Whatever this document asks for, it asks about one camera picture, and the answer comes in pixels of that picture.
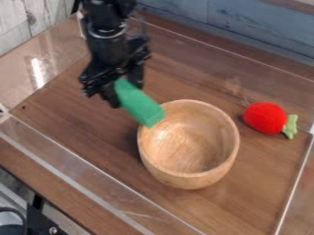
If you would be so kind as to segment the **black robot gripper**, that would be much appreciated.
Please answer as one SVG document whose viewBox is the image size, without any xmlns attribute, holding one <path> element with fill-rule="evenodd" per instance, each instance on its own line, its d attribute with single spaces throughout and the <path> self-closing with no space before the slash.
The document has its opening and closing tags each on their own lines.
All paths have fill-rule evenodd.
<svg viewBox="0 0 314 235">
<path fill-rule="evenodd" d="M 125 76 L 136 88 L 143 88 L 143 64 L 151 56 L 148 37 L 139 35 L 129 38 L 125 21 L 115 28 L 96 28 L 85 17 L 81 26 L 90 55 L 90 60 L 78 76 L 82 92 L 88 97 L 98 94 L 112 108 L 119 108 L 113 82 Z"/>
</svg>

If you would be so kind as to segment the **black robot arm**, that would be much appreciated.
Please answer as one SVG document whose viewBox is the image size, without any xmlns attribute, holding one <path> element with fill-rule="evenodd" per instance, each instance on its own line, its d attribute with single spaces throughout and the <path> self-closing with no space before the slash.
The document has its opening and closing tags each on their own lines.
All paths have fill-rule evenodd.
<svg viewBox="0 0 314 235">
<path fill-rule="evenodd" d="M 113 83 L 125 76 L 141 88 L 143 64 L 151 55 L 147 35 L 127 36 L 127 19 L 136 4 L 136 0 L 82 0 L 80 23 L 90 59 L 78 81 L 85 96 L 98 95 L 112 108 L 120 106 Z"/>
</svg>

